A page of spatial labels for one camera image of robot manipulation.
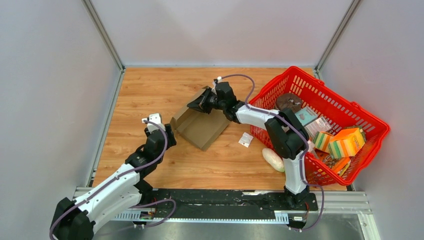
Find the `brown cardboard box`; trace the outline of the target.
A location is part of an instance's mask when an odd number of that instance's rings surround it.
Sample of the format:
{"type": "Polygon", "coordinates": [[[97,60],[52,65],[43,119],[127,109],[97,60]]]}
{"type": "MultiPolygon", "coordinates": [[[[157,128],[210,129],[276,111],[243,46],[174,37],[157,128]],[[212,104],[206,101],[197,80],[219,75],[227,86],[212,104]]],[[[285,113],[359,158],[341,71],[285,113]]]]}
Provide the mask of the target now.
{"type": "Polygon", "coordinates": [[[222,111],[213,109],[202,113],[185,104],[170,120],[172,130],[194,147],[206,151],[227,128],[230,121],[222,111]]]}

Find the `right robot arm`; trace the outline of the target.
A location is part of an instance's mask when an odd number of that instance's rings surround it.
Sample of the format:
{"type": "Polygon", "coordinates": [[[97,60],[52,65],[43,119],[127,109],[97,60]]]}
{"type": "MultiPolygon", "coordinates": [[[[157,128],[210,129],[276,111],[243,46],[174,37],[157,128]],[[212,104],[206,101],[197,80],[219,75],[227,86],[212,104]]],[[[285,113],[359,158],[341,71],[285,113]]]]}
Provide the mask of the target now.
{"type": "Polygon", "coordinates": [[[304,159],[308,152],[308,133],[292,110],[268,110],[238,100],[228,82],[207,87],[187,104],[189,109],[210,114],[221,110],[237,124],[247,124],[265,130],[272,148],[282,158],[285,167],[284,195],[286,205],[299,209],[310,192],[305,179],[304,159]]]}

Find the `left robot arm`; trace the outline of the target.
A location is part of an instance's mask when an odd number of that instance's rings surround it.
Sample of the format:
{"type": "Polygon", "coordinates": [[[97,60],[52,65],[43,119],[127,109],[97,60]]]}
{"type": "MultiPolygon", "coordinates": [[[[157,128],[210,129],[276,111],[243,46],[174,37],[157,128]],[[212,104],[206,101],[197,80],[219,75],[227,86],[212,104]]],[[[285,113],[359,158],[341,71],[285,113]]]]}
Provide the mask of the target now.
{"type": "Polygon", "coordinates": [[[146,142],[131,153],[105,181],[71,200],[56,205],[49,229],[51,240],[91,240],[106,223],[124,210],[153,201],[152,186],[144,178],[162,162],[165,151],[177,144],[171,124],[145,118],[146,142]]]}

